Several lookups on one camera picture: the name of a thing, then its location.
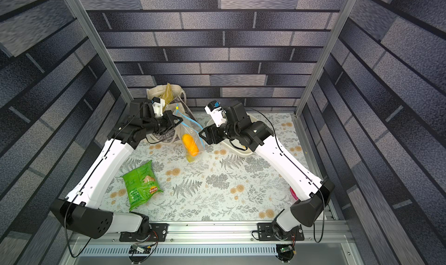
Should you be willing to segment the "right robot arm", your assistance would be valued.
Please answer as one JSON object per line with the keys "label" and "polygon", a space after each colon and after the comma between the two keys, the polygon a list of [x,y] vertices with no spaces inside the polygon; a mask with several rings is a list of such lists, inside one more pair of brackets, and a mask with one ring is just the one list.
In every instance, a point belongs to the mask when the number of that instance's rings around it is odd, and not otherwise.
{"label": "right robot arm", "polygon": [[223,108],[218,101],[209,102],[205,112],[213,124],[191,128],[180,123],[180,140],[188,155],[196,157],[205,145],[225,140],[238,144],[234,149],[252,151],[268,162],[295,193],[296,202],[281,211],[259,234],[285,238],[298,226],[313,227],[325,210],[335,188],[330,180],[322,180],[306,169],[280,142],[271,122],[252,121],[241,103]]}

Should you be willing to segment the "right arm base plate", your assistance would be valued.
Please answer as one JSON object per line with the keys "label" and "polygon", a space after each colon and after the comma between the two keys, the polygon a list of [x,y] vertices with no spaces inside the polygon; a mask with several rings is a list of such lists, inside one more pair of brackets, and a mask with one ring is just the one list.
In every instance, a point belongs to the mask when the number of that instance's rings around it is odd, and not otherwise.
{"label": "right arm base plate", "polygon": [[304,241],[301,225],[284,231],[273,222],[257,223],[257,234],[260,241]]}

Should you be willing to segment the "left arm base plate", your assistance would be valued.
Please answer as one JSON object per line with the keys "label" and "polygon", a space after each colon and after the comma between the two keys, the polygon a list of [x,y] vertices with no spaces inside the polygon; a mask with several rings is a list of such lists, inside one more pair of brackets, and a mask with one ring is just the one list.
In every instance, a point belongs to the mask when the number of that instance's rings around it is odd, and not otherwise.
{"label": "left arm base plate", "polygon": [[169,224],[146,223],[140,226],[136,232],[122,232],[120,242],[165,242]]}

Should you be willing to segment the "orange mango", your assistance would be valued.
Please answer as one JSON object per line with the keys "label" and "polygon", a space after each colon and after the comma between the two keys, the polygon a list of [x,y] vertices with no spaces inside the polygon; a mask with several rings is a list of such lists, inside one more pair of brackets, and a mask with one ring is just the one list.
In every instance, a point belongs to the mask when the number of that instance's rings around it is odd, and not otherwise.
{"label": "orange mango", "polygon": [[182,136],[182,142],[189,155],[196,157],[199,154],[199,148],[190,134],[184,134]]}

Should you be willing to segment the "yellow mango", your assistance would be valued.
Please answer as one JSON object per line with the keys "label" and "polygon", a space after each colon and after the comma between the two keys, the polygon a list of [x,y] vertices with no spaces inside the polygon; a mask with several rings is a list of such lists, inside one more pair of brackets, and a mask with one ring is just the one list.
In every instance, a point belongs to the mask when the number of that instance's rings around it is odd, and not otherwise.
{"label": "yellow mango", "polygon": [[186,155],[186,159],[187,159],[187,161],[188,161],[189,163],[192,163],[192,162],[194,162],[194,161],[196,160],[196,157],[187,154],[187,155]]}

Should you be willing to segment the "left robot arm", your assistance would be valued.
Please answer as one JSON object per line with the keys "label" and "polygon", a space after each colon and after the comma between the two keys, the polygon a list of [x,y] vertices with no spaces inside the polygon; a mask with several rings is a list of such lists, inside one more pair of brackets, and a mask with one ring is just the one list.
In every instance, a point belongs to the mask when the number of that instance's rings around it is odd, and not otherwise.
{"label": "left robot arm", "polygon": [[143,239],[152,232],[145,215],[110,212],[99,207],[119,168],[139,143],[149,134],[162,134],[182,122],[171,111],[164,111],[164,106],[165,101],[157,97],[131,101],[129,116],[108,134],[101,153],[85,176],[64,199],[55,199],[51,204],[51,212],[66,231],[93,239],[124,232]]}

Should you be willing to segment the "clear zip-top bag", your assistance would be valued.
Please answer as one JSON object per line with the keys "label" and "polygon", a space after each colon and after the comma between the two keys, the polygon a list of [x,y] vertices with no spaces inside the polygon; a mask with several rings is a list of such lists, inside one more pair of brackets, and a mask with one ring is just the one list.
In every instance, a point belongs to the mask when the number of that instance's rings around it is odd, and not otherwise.
{"label": "clear zip-top bag", "polygon": [[187,161],[194,162],[205,148],[204,141],[199,136],[203,127],[184,111],[181,111],[181,107],[182,104],[176,103],[174,115],[181,117],[182,122],[175,130],[185,149]]}

